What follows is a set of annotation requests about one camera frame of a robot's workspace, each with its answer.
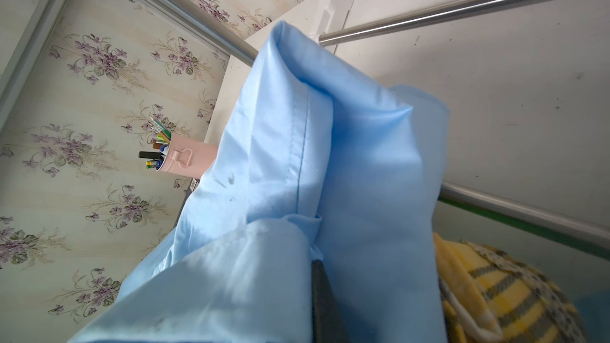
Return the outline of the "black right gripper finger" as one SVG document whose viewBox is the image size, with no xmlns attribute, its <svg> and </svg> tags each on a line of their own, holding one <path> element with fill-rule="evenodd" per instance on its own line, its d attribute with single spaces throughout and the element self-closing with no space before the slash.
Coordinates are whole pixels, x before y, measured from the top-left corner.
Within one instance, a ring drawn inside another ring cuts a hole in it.
<svg viewBox="0 0 610 343">
<path fill-rule="evenodd" d="M 311 263 L 311 298 L 313 341 L 348 343 L 348 333 L 321 260 Z"/>
</svg>

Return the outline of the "light blue shirt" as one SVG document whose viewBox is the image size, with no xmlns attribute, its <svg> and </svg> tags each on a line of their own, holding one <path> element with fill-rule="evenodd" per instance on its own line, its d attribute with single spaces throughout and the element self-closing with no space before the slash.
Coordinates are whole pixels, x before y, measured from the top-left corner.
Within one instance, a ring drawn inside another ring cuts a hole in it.
<svg viewBox="0 0 610 343">
<path fill-rule="evenodd" d="M 321 260 L 352 342 L 444 342 L 432 215 L 449 108 L 278 23 L 176 228 L 76 342 L 310 342 Z"/>
</svg>

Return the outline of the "yellow plaid shirt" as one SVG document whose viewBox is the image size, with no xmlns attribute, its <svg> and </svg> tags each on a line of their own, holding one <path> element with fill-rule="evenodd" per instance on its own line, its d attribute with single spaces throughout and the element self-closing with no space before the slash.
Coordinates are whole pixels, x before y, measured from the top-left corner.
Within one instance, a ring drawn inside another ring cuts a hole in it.
<svg viewBox="0 0 610 343">
<path fill-rule="evenodd" d="M 541 271 L 492 246 L 433 238 L 448 341 L 589 341 L 577 308 Z"/>
</svg>

